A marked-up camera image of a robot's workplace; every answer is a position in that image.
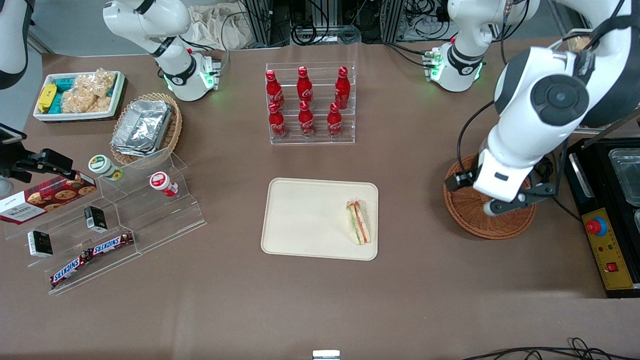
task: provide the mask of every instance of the walkers cookie box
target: walkers cookie box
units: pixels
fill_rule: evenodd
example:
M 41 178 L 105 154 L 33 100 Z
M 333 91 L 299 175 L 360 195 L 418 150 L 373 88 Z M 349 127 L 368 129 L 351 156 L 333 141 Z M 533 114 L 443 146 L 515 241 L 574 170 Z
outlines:
M 96 190 L 95 181 L 76 171 L 76 178 L 56 176 L 23 192 L 0 200 L 0 220 L 23 224 Z

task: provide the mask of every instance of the yellow control panel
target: yellow control panel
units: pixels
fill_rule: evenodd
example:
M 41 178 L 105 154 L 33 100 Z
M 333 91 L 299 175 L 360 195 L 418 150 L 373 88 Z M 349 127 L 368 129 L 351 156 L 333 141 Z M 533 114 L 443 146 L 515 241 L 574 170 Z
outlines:
M 607 290 L 632 289 L 633 282 L 624 258 L 620 254 L 616 235 L 604 208 L 582 216 L 591 251 Z

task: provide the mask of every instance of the acrylic bottle rack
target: acrylic bottle rack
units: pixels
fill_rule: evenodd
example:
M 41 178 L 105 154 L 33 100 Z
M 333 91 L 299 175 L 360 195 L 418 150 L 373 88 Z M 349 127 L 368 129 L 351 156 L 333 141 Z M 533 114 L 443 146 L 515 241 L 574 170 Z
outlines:
M 312 138 L 302 136 L 298 113 L 300 112 L 300 100 L 296 83 L 298 82 L 298 67 L 306 66 L 309 79 L 313 84 L 314 125 L 316 135 Z M 342 136 L 331 140 L 328 134 L 326 121 L 329 114 L 329 106 L 335 100 L 335 81 L 338 78 L 338 69 L 345 66 L 349 72 L 347 78 L 351 83 L 351 92 L 347 108 L 340 110 L 342 115 Z M 272 145 L 321 145 L 344 144 L 356 141 L 356 63 L 354 61 L 331 61 L 315 63 L 267 63 L 267 70 L 273 70 L 276 78 L 282 85 L 282 93 L 285 99 L 284 108 L 280 110 L 284 116 L 285 125 L 289 132 L 286 139 L 277 140 L 269 130 L 269 138 Z M 269 117 L 269 97 L 266 96 L 266 116 Z

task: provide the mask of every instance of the red button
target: red button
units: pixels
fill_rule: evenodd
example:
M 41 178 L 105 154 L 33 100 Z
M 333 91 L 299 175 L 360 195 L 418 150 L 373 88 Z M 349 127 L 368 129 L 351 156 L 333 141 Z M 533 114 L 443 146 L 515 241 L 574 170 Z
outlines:
M 616 265 L 616 263 L 607 263 L 607 271 L 616 272 L 618 271 L 618 266 Z
M 594 235 L 598 234 L 602 230 L 602 225 L 600 225 L 600 222 L 595 219 L 587 221 L 586 227 L 589 234 Z

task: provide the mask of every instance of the floor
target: floor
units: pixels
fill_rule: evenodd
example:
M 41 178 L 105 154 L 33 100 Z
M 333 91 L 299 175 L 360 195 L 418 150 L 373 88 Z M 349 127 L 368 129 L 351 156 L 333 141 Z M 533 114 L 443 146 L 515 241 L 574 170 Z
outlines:
M 211 4 L 211 0 L 182 0 L 192 4 Z M 110 32 L 102 20 L 105 0 L 38 0 L 33 14 L 32 32 L 55 53 L 71 56 L 142 54 L 132 42 Z M 540 1 L 536 15 L 514 34 L 514 38 L 552 37 L 559 32 L 546 0 Z M 1 121 L 21 130 L 32 112 L 42 81 L 40 55 L 29 48 L 25 76 L 15 86 L 0 90 Z

